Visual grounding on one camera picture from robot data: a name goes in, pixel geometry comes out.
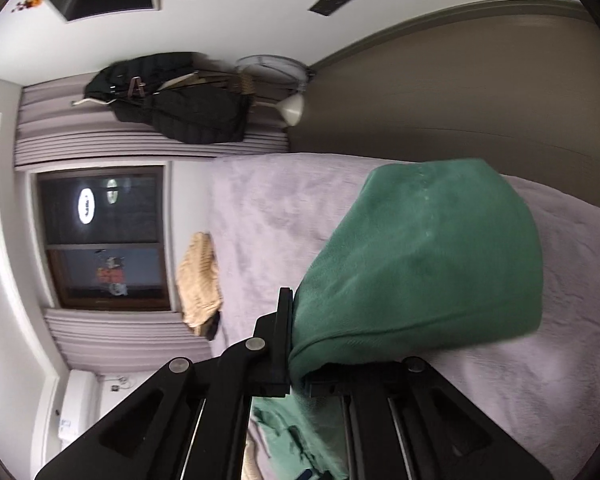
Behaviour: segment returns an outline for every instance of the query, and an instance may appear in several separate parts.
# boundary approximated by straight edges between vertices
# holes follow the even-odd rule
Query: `illuminated oval sign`
[[[96,201],[93,193],[88,187],[80,192],[78,198],[78,218],[83,224],[88,224],[93,220],[93,214],[96,212]]]

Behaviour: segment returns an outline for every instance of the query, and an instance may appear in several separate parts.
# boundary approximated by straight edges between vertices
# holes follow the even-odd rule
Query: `green fabric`
[[[296,291],[292,381],[326,363],[391,361],[532,332],[541,296],[531,213],[485,162],[381,166]],[[257,406],[284,411],[287,427],[304,428],[306,454],[345,478],[334,444],[342,428],[319,424],[338,420],[338,403],[291,398]]]

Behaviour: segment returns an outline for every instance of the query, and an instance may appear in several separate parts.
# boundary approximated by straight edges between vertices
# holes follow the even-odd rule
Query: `bed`
[[[247,338],[295,289],[356,199],[387,160],[345,155],[228,156],[211,164],[211,234],[224,297],[214,355]],[[600,443],[600,209],[521,178],[544,255],[540,330],[524,338],[427,358],[480,409],[571,480]],[[256,428],[264,478],[266,446]]]

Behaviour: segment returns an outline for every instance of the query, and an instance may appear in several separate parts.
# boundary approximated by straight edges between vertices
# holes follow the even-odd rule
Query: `brown window frame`
[[[109,312],[162,312],[171,310],[169,295],[168,277],[165,263],[164,252],[164,203],[162,182],[164,168],[162,166],[127,166],[112,168],[94,168],[89,170],[64,170],[50,171],[48,173],[39,173],[36,184],[44,180],[57,180],[59,178],[71,178],[80,176],[115,176],[117,174],[154,174],[156,179],[156,202],[157,202],[157,242],[151,243],[113,243],[113,244],[48,244],[46,242],[46,229],[44,218],[44,207],[40,188],[38,188],[38,217],[42,225],[42,238],[45,253],[48,262],[49,272],[61,303],[61,308],[72,310],[105,310]],[[69,298],[67,290],[67,280],[65,279],[64,265],[62,264],[61,251],[64,250],[84,250],[84,249],[130,249],[130,248],[152,248],[157,249],[158,259],[160,261],[160,275],[162,279],[162,298],[144,298],[144,299],[122,299],[122,298]]]

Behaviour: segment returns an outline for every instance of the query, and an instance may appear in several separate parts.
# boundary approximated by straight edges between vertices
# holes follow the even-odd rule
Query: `black puffer jacket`
[[[195,72],[195,54],[171,52],[114,63],[93,78],[84,96],[115,99],[110,106],[119,121],[148,124],[180,142],[239,142],[250,96],[211,84],[158,90],[166,81]]]

